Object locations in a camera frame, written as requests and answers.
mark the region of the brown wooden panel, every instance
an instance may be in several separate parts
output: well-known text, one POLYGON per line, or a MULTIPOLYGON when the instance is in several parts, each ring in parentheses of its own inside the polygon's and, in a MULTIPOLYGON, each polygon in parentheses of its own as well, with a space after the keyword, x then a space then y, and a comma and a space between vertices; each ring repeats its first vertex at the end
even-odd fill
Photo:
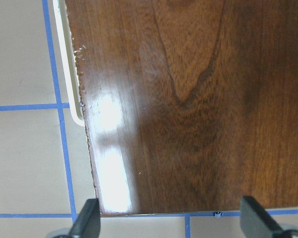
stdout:
POLYGON ((67 0, 104 216, 298 205, 298 0, 67 0))

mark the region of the dark wood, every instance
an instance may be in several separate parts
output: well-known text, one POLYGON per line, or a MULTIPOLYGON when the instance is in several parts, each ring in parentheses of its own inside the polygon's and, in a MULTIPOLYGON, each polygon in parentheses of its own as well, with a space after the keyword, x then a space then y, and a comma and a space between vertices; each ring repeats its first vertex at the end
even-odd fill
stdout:
POLYGON ((67 0, 104 216, 298 206, 298 0, 67 0))

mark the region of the floor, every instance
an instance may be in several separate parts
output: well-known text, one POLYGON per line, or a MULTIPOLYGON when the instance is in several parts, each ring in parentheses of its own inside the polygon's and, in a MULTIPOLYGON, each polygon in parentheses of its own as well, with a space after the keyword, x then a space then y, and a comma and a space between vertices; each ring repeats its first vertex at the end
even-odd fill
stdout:
MULTIPOLYGON (((85 131, 69 111, 53 21, 50 0, 0 0, 0 238, 46 237, 68 228, 95 196, 85 131)), ((298 226, 298 207, 270 213, 298 226)), ((238 215, 103 218, 100 237, 239 238, 238 215)))

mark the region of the wood grain pattern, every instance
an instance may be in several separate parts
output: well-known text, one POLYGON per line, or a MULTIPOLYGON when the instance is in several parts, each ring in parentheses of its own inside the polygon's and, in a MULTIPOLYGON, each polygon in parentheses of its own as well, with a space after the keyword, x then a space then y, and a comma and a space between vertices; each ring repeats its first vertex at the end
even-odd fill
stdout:
POLYGON ((298 206, 298 0, 66 3, 104 216, 298 206))

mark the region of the glossy wood surface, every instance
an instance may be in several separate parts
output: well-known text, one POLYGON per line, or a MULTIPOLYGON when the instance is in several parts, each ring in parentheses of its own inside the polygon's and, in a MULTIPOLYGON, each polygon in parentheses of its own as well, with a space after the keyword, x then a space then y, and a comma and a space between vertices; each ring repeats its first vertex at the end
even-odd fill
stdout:
POLYGON ((103 216, 298 206, 298 0, 67 0, 103 216))

